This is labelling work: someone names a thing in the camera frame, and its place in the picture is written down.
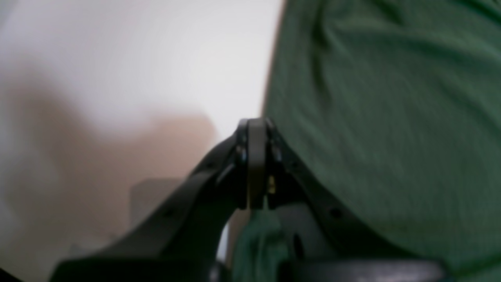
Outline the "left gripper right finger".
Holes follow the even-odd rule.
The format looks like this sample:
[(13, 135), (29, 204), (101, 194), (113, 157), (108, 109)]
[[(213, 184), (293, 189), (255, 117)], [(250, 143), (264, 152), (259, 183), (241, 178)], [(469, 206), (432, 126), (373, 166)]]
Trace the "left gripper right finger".
[(266, 120), (268, 206), (279, 217), (289, 258), (279, 282), (449, 282), (438, 259), (390, 243), (331, 194)]

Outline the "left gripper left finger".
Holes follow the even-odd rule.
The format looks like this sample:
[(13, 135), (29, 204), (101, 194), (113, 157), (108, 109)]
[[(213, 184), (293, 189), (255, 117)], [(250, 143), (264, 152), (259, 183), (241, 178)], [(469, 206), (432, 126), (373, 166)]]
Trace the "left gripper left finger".
[(230, 281), (215, 255), (224, 225), (248, 204), (248, 123), (240, 120), (143, 223), (93, 255), (62, 262), (50, 280)]

